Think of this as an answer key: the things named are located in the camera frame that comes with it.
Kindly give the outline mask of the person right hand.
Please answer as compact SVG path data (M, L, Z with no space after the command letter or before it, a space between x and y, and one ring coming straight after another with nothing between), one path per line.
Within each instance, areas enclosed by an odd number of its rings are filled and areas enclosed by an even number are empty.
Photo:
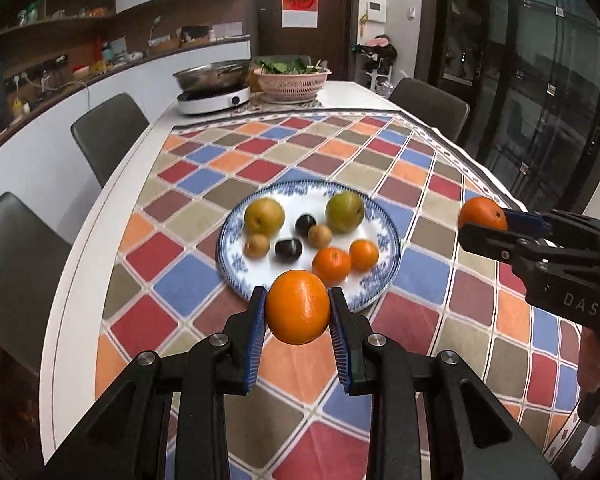
M578 384L583 393L600 388L600 340L589 328L583 327L580 339Z

